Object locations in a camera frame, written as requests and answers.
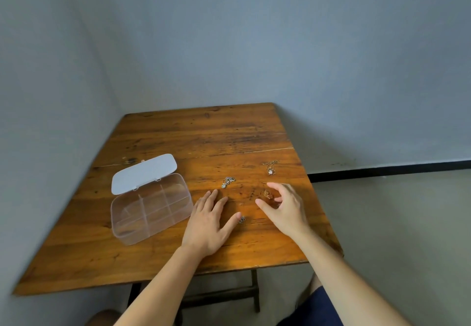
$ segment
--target baseboard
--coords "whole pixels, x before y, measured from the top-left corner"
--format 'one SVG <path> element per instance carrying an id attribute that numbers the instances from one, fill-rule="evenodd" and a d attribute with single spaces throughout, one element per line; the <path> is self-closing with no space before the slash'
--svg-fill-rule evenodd
<path id="1" fill-rule="evenodd" d="M 369 169 L 345 170 L 334 172 L 309 173 L 309 180 L 314 182 L 363 179 L 366 177 L 405 175 L 410 173 L 438 172 L 471 169 L 471 160 L 453 162 L 421 163 L 416 165 L 375 167 Z"/>

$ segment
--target white lid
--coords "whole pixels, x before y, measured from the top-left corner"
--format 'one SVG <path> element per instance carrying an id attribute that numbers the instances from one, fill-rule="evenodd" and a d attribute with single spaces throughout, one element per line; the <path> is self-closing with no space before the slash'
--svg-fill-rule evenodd
<path id="1" fill-rule="evenodd" d="M 149 182 L 161 179 L 177 169 L 177 162 L 171 154 L 164 154 L 123 169 L 113 176 L 111 193 L 120 195 Z"/>

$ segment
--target right hand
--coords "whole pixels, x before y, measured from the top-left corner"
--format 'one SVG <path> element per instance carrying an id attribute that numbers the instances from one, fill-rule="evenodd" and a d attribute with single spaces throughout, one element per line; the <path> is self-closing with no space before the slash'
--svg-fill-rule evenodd
<path id="1" fill-rule="evenodd" d="M 293 238 L 295 233 L 310 229 L 304 213 L 302 198 L 299 197 L 294 188 L 286 183 L 276 182 L 268 182 L 267 186 L 274 188 L 281 195 L 281 197 L 275 198 L 276 202 L 281 202 L 278 209 L 270 207 L 260 198 L 257 198 L 255 203 L 274 225 L 290 238 Z"/>

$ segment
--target gray floor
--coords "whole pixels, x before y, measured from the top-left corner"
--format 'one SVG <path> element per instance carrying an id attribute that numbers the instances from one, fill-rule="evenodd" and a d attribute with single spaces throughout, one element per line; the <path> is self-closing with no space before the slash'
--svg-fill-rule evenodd
<path id="1" fill-rule="evenodd" d="M 345 259 L 415 325 L 471 325 L 471 170 L 314 185 Z M 251 300 L 184 311 L 184 325 L 275 325 L 294 308 L 309 265 L 259 271 Z M 250 285 L 250 273 L 193 279 L 188 293 Z"/>

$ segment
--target table top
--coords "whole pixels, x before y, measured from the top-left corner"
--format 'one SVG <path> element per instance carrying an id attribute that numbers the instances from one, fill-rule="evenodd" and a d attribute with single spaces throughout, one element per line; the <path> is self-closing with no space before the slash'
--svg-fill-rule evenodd
<path id="1" fill-rule="evenodd" d="M 306 262 L 297 245 L 256 206 L 267 181 L 290 183 L 304 199 L 311 227 L 335 250 L 337 237 L 272 103 L 215 106 L 125 115 L 36 253 L 14 293 L 29 295 L 152 279 L 180 246 L 187 220 L 132 246 L 111 230 L 113 175 L 171 153 L 193 202 L 219 189 L 229 201 L 221 225 L 236 211 L 238 225 L 197 274 Z M 279 160 L 268 175 L 263 162 Z M 225 189 L 226 176 L 236 181 Z M 278 193 L 270 190 L 274 196 Z"/>

